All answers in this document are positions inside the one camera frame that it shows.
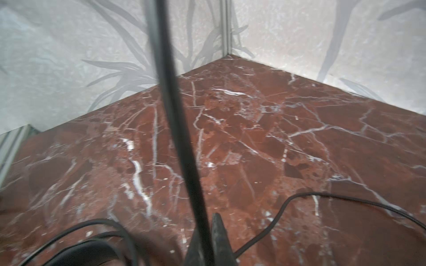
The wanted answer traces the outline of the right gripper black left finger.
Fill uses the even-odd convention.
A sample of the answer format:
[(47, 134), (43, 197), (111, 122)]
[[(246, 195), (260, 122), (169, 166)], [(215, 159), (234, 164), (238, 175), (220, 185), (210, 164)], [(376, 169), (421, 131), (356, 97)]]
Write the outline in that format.
[(184, 259), (184, 266), (207, 266), (204, 255), (206, 240), (200, 235), (198, 229), (194, 229), (193, 235)]

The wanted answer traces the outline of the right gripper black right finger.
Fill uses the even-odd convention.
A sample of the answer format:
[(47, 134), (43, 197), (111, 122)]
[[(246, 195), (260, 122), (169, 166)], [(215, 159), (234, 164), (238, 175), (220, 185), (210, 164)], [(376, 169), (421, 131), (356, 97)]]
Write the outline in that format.
[(211, 233), (215, 265), (237, 266), (227, 231), (219, 213), (213, 214)]

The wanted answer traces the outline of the black headphones with cable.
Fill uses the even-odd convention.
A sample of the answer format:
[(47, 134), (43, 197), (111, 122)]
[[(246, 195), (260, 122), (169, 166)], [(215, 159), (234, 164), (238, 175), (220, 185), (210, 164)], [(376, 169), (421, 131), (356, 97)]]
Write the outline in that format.
[(184, 75), (143, 1), (157, 86), (26, 141), (1, 194), (9, 266), (423, 266), (426, 120), (227, 55)]

